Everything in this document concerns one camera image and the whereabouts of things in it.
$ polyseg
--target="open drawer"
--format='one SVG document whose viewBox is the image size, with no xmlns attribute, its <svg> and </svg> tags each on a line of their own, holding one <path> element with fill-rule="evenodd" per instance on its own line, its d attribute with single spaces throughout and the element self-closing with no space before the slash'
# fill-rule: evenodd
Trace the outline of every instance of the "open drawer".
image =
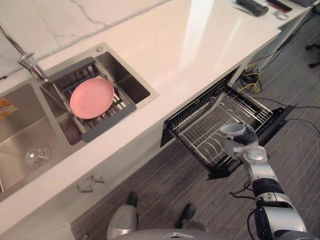
<svg viewBox="0 0 320 240">
<path fill-rule="evenodd" d="M 225 154 L 220 127 L 247 123 L 255 129 L 259 144 L 265 146 L 286 124 L 285 118 L 293 109 L 288 106 L 271 111 L 228 86 L 230 78 L 229 74 L 164 123 L 161 145 L 174 136 L 208 170 L 209 179 L 228 177 L 241 165 Z"/>
</svg>

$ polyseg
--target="pink plate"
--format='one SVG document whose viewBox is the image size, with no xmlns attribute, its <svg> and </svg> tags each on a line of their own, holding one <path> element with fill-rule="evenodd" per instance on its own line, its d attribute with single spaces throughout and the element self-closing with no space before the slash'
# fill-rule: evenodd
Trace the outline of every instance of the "pink plate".
<svg viewBox="0 0 320 240">
<path fill-rule="evenodd" d="M 103 78 L 90 78 L 72 93 L 70 107 L 81 119 L 93 119 L 110 108 L 114 99 L 113 85 Z"/>
</svg>

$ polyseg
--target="wire dish rack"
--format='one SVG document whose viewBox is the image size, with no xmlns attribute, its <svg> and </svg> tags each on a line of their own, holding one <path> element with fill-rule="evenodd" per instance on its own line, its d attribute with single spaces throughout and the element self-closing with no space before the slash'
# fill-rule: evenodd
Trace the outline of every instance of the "wire dish rack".
<svg viewBox="0 0 320 240">
<path fill-rule="evenodd" d="M 209 92 L 195 100 L 169 122 L 169 129 L 196 158 L 212 170 L 233 161 L 226 156 L 223 147 L 220 134 L 223 125 L 247 123 L 257 131 L 272 115 L 272 111 L 250 96 L 239 94 L 226 86 L 219 95 Z"/>
<path fill-rule="evenodd" d="M 112 104 L 107 111 L 95 118 L 79 118 L 71 111 L 71 95 L 81 83 L 90 78 L 97 77 L 103 78 L 113 85 L 114 96 Z M 102 131 L 101 129 L 105 131 L 111 128 L 121 119 L 125 118 L 137 109 L 135 103 L 119 86 L 116 86 L 116 84 L 105 72 L 102 71 L 102 68 L 98 66 L 92 57 L 88 57 L 61 72 L 50 76 L 50 81 L 85 142 L 89 142 L 99 135 L 98 133 Z"/>
</svg>

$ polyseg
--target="orange package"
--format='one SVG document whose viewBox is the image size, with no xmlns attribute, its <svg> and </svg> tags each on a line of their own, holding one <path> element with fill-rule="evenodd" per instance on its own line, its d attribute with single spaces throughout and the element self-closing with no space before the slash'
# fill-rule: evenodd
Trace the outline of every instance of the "orange package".
<svg viewBox="0 0 320 240">
<path fill-rule="evenodd" d="M 13 105 L 9 100 L 0 98 L 0 119 L 12 114 L 18 107 Z"/>
</svg>

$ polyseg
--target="remote control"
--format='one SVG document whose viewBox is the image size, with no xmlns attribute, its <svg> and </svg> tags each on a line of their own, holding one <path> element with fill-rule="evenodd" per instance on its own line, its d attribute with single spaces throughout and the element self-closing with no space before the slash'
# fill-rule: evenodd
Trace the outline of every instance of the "remote control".
<svg viewBox="0 0 320 240">
<path fill-rule="evenodd" d="M 243 5 L 249 11 L 253 13 L 256 17 L 265 15 L 269 8 L 267 6 L 262 6 L 254 0 L 235 0 L 237 4 Z"/>
</svg>

